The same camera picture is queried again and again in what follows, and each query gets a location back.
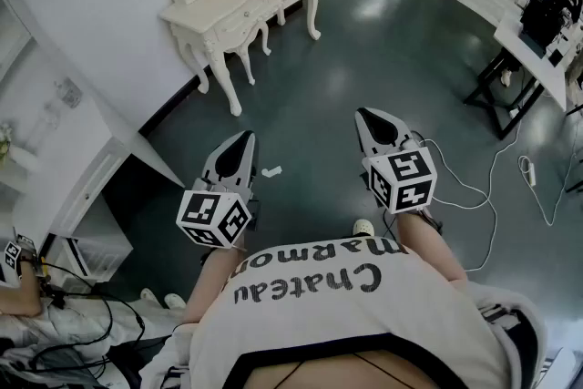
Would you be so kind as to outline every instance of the white bookshelf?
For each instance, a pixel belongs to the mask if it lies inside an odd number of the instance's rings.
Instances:
[[[0,81],[30,40],[18,17],[4,0],[0,0]]]

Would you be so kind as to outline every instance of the white pants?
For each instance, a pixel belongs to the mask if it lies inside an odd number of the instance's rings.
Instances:
[[[135,341],[141,328],[136,315],[121,302],[107,302],[113,315],[113,327],[107,339],[76,347],[86,361],[105,355],[109,347]],[[179,325],[182,310],[167,310],[155,302],[138,300],[129,304],[142,317],[146,329],[142,339],[154,339],[172,334]],[[55,328],[59,343],[87,342],[103,335],[109,326],[109,313],[101,300],[66,299],[64,310],[49,305],[47,314]]]

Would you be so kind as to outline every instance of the white t-shirt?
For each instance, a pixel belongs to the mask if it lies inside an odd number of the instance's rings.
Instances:
[[[180,326],[142,370],[142,387],[159,388],[171,366],[188,366],[182,385],[242,387],[258,366],[380,349],[440,387],[510,387],[506,353],[474,301],[416,253],[381,238],[249,257],[200,323]]]

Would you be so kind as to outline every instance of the forearm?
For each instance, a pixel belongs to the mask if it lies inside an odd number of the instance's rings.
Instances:
[[[182,322],[199,322],[235,268],[244,260],[240,250],[215,250],[202,267],[199,279],[186,304]]]
[[[0,312],[15,316],[36,316],[42,312],[38,280],[29,262],[21,262],[20,267],[20,288],[0,289]]]
[[[433,227],[414,214],[397,214],[401,243],[431,264],[448,281],[467,281],[464,268]]]

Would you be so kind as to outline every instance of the black baseboard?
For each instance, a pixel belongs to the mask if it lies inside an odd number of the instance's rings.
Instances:
[[[289,16],[294,12],[297,12],[302,8],[302,0],[296,2],[295,4],[290,5],[285,9],[285,16]],[[277,25],[277,16],[273,16],[269,20],[267,20],[267,26],[272,28]],[[225,61],[231,60],[232,57],[236,56],[234,53],[225,54]],[[208,77],[212,77],[212,71],[210,70],[209,66],[204,68],[205,73]],[[195,91],[199,87],[199,77],[194,76],[186,85],[184,85],[179,91],[172,96],[164,106],[162,106],[156,114],[154,114],[139,130],[140,135],[147,138],[148,135],[154,131],[164,118],[166,118],[172,110],[176,108],[178,104],[180,104],[187,96]]]

